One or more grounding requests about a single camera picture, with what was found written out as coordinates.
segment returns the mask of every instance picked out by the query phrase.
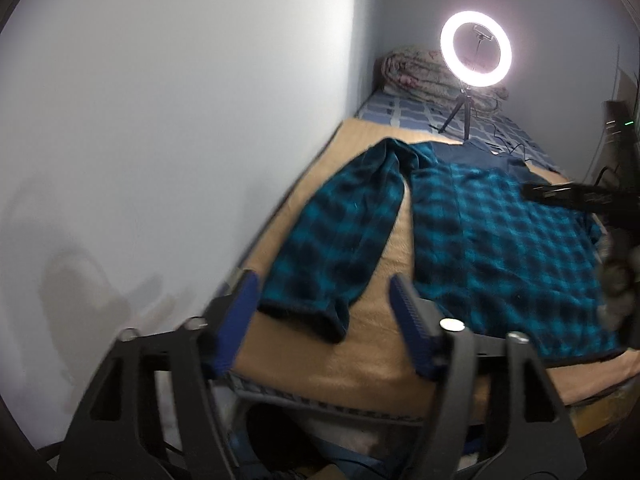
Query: plaid shirt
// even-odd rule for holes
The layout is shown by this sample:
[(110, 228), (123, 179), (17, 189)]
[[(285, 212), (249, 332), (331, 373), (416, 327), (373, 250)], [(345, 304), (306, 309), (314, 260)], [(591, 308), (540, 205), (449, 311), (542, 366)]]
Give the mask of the plaid shirt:
[(617, 348), (596, 315), (591, 216), (528, 202), (503, 171), (438, 161), (428, 142), (383, 139), (332, 176), (281, 247), (260, 309), (342, 340), (396, 221), (403, 175), (422, 298), (476, 333), (527, 333), (548, 360)]

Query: metal screw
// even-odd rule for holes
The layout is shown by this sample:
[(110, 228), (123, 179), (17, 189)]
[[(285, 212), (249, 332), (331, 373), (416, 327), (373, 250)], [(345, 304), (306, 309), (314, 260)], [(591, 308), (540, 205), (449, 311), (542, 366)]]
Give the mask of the metal screw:
[(184, 322), (184, 327), (187, 330), (200, 330), (201, 328), (206, 327), (207, 320), (203, 317), (190, 317), (187, 321)]
[(450, 317), (441, 319), (440, 326), (448, 332), (462, 332), (465, 329), (465, 324), (462, 321)]
[(515, 339), (518, 343), (528, 343), (529, 336), (523, 334), (522, 332), (509, 332), (507, 336)]
[(122, 341), (123, 343), (126, 343), (127, 341), (133, 341), (137, 337), (140, 337), (140, 332), (138, 332), (138, 330), (136, 330), (135, 328), (126, 328), (118, 334), (118, 339), (120, 339), (120, 341)]

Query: gray wall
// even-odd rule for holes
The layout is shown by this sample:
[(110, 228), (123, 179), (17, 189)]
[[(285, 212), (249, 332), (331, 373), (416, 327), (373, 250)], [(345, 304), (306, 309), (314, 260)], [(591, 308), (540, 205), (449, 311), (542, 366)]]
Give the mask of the gray wall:
[(199, 312), (370, 93), (380, 0), (22, 0), (0, 36), (0, 392), (59, 440), (117, 331)]
[(619, 0), (385, 0), (383, 45), (438, 48), (442, 25), (459, 10), (493, 17), (510, 37), (506, 114), (569, 176), (581, 180), (602, 132), (620, 66), (638, 70), (638, 30)]

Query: ring light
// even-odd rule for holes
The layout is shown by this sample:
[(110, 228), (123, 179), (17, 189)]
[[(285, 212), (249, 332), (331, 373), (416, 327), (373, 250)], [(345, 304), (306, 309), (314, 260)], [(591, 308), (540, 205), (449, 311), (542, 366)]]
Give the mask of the ring light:
[[(487, 74), (474, 72), (462, 64), (453, 48), (453, 36), (461, 25), (465, 23), (477, 23), (488, 28), (494, 35), (500, 48), (500, 62), (498, 66)], [(440, 49), (442, 57), (449, 69), (458, 77), (460, 81), (469, 86), (491, 86), (500, 82), (507, 75), (511, 67), (511, 44), (502, 27), (482, 12), (464, 10), (451, 16), (442, 28), (440, 35)]]

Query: beige bed sheet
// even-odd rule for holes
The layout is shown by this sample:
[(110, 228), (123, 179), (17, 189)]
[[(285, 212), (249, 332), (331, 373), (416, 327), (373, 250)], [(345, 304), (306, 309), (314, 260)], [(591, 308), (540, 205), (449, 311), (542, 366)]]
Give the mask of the beige bed sheet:
[[(425, 132), (358, 119), (344, 121), (276, 213), (244, 266), (256, 270), (264, 279), (307, 200), (345, 163), (384, 137), (409, 143), (456, 143)], [(565, 182), (556, 173), (530, 168), (554, 184)], [(351, 307), (345, 340), (329, 344), (303, 326), (292, 326), (257, 312), (236, 359), (236, 373), (264, 386), (346, 408), (403, 416), (427, 413), (434, 385), (415, 374), (387, 300), (389, 277), (396, 272), (411, 275), (413, 267), (410, 193), (406, 187), (405, 191), (396, 224), (372, 279)], [(549, 371), (564, 403), (572, 404), (639, 374), (640, 352), (628, 350), (606, 362)], [(474, 412), (478, 417), (484, 412), (487, 395), (487, 382), (479, 378)]]

